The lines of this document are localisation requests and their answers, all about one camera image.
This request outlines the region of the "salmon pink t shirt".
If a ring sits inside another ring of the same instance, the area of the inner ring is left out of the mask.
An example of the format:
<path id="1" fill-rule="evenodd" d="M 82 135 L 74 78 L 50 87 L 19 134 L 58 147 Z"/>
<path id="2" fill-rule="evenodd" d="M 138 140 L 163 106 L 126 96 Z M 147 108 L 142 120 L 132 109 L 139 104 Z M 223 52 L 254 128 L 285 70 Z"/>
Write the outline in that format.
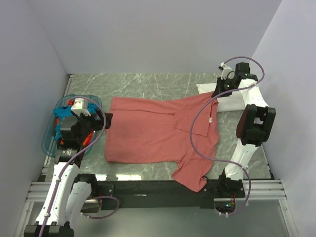
<path id="1" fill-rule="evenodd" d="M 105 159 L 119 163 L 174 162 L 172 178 L 194 192 L 206 184 L 220 140 L 218 101 L 211 93 L 176 100 L 114 97 Z"/>

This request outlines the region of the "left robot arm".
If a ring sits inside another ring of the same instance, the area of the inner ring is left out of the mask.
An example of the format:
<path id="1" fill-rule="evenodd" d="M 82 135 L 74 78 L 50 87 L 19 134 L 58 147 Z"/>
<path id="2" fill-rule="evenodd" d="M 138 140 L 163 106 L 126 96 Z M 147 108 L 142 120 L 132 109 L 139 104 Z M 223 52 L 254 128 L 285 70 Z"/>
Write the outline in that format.
<path id="1" fill-rule="evenodd" d="M 94 174 L 81 174 L 79 168 L 89 144 L 86 139 L 111 126 L 113 114 L 97 110 L 91 115 L 71 115 L 59 119 L 60 134 L 52 181 L 44 205 L 34 224 L 27 225 L 25 237 L 73 237 L 74 224 L 84 202 L 100 195 Z"/>

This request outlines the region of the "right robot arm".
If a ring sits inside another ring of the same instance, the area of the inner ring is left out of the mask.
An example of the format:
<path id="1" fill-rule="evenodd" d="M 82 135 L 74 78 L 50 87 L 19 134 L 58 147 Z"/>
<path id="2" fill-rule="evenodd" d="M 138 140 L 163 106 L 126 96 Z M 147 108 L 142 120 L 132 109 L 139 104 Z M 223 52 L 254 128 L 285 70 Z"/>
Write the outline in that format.
<path id="1" fill-rule="evenodd" d="M 217 78 L 214 90 L 219 104 L 225 109 L 231 108 L 233 95 L 240 94 L 244 105 L 236 128 L 236 149 L 217 184 L 217 193 L 222 197 L 230 197 L 243 190 L 244 170 L 256 150 L 268 140 L 276 109 L 265 102 L 258 78 L 250 72 L 249 63 L 237 63 L 234 69 L 221 63 L 219 69 L 222 73 Z"/>

